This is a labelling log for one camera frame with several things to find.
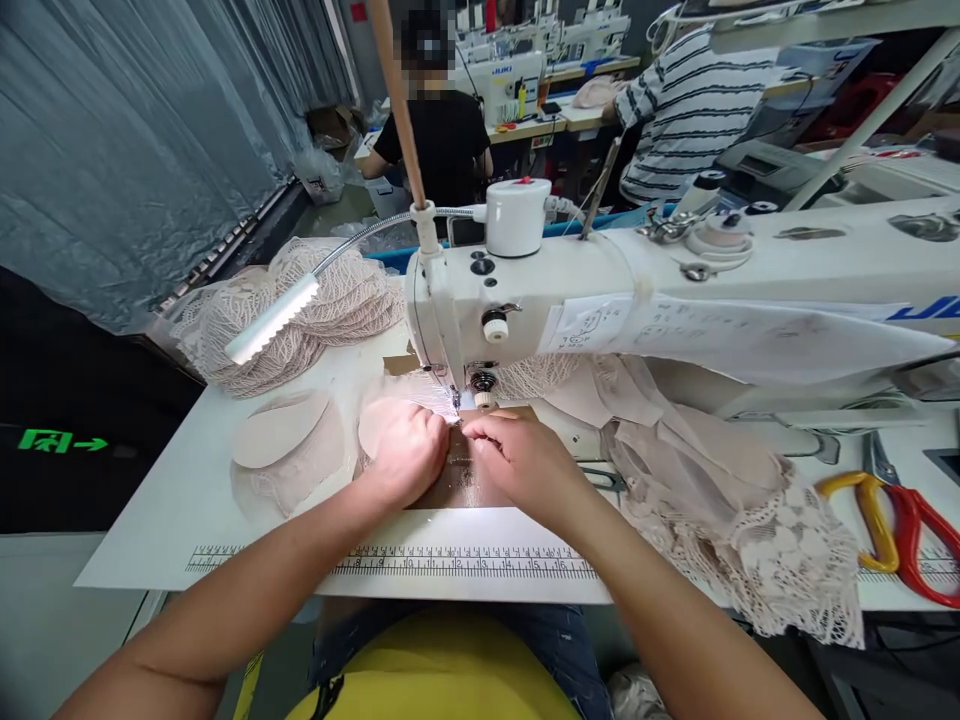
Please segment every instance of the green exit sign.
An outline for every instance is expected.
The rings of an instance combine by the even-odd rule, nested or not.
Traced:
[[[93,438],[84,442],[75,442],[73,433],[63,430],[40,430],[27,428],[20,438],[18,450],[36,450],[38,452],[65,453],[70,450],[96,452],[103,450],[109,443],[102,438]]]

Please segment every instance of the black shirt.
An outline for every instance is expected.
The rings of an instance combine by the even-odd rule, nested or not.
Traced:
[[[420,175],[427,199],[437,207],[471,205],[476,198],[474,159],[490,147],[477,101],[449,90],[433,97],[407,101]],[[400,162],[400,139],[393,115],[373,149],[392,165]]]

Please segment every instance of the wooden pole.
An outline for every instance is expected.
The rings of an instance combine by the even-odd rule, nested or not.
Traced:
[[[387,0],[369,0],[370,22],[373,35],[377,40],[377,54],[380,56],[380,68],[387,83],[390,95],[390,109],[393,121],[397,124],[397,136],[400,138],[400,151],[407,166],[407,178],[410,180],[410,193],[417,210],[427,206],[427,196],[423,191],[423,179],[420,177],[420,161],[417,159],[417,146],[413,140],[413,125],[410,122],[410,109],[407,107],[407,91],[403,84],[400,60],[393,49],[393,22],[390,19],[390,6]]]

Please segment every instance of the hand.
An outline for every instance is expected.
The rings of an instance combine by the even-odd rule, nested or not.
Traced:
[[[441,415],[410,403],[383,434],[377,459],[363,478],[376,488],[390,510],[417,500],[440,475],[450,445],[450,431]]]
[[[498,410],[466,425],[463,434],[481,480],[561,537],[574,530],[585,504],[602,500],[557,434],[542,423]]]

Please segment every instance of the scissor handle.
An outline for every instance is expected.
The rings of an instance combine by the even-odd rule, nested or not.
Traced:
[[[883,515],[883,510],[877,500],[877,494],[884,487],[870,473],[851,472],[838,475],[835,478],[824,480],[817,485],[817,490],[825,498],[833,495],[837,490],[846,487],[856,488],[857,505],[860,507],[860,514],[867,524],[867,530],[870,533],[870,539],[873,541],[873,548],[876,556],[870,553],[860,553],[860,564],[868,570],[884,574],[897,572],[900,566],[900,555],[897,552],[897,545],[894,542],[893,531]]]
[[[897,511],[896,543],[900,553],[897,574],[904,585],[917,595],[938,605],[960,610],[960,594],[944,595],[927,584],[920,572],[920,528],[926,525],[946,546],[953,559],[960,562],[960,534],[912,488],[890,485],[887,492]]]

